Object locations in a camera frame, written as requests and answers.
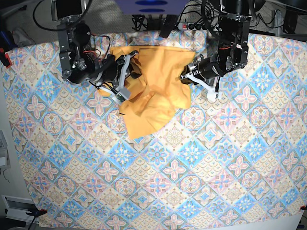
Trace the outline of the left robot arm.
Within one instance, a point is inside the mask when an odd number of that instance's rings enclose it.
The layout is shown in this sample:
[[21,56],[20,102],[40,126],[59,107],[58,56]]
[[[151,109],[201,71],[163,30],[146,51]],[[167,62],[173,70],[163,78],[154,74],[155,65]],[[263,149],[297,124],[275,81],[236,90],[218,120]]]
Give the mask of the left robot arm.
[[210,34],[217,39],[216,54],[204,58],[199,55],[186,65],[180,75],[181,83],[200,85],[207,99],[215,102],[222,97],[220,79],[227,73],[244,68],[248,63],[248,34],[253,2],[250,0],[222,0],[219,2],[218,31],[215,32],[205,12],[207,1],[201,4],[201,16]]

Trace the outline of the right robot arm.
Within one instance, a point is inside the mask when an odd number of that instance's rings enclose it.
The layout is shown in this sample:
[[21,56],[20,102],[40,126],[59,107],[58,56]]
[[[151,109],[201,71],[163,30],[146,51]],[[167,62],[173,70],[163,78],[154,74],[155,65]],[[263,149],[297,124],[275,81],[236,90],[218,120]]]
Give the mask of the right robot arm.
[[59,58],[65,81],[92,84],[123,111],[190,107],[189,86],[179,76],[194,52],[171,46],[118,46],[99,59],[80,1],[55,0],[51,12],[52,19],[59,21]]

